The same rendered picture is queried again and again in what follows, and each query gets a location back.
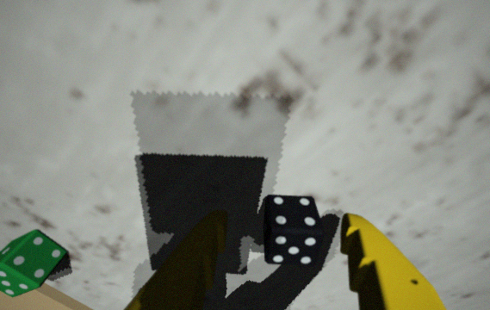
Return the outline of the green die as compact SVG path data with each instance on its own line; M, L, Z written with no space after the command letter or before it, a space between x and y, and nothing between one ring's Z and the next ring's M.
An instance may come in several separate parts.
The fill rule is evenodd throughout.
M38 229L12 240L0 251L0 291L16 297L40 288L66 254Z

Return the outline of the black die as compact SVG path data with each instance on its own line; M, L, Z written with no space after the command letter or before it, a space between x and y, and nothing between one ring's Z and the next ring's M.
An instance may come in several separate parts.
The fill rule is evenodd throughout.
M264 261L267 264L314 266L324 235L311 196L266 196Z

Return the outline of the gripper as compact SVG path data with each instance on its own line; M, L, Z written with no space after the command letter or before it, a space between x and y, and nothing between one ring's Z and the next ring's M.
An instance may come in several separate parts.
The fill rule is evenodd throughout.
M227 211L207 214L166 258L124 310L202 310L225 252ZM446 310L437 291L374 225L344 214L340 252L359 310Z

